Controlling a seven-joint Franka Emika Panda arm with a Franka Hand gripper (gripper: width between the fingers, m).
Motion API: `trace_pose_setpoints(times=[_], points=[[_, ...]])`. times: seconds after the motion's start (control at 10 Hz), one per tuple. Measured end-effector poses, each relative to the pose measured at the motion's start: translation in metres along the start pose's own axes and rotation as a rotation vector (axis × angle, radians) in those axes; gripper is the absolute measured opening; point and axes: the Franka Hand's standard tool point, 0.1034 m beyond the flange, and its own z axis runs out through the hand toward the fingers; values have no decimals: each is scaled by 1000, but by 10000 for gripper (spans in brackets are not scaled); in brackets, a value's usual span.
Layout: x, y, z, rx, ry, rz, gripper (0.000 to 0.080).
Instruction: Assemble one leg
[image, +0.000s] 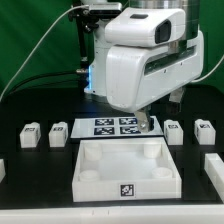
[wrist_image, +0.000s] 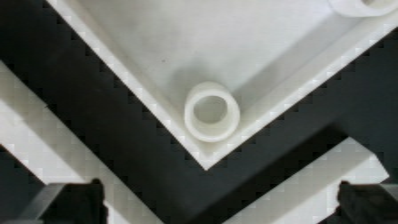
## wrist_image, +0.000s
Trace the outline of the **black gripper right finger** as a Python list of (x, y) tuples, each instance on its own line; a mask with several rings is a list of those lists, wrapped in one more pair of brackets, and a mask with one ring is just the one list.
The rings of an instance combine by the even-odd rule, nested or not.
[(324, 224), (398, 224), (398, 184), (344, 181), (338, 208)]

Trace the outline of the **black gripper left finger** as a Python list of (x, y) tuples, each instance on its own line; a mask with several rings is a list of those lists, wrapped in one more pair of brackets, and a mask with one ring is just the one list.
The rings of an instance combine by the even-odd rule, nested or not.
[(107, 224), (106, 187), (90, 183), (52, 183), (40, 191), (17, 219), (19, 224)]

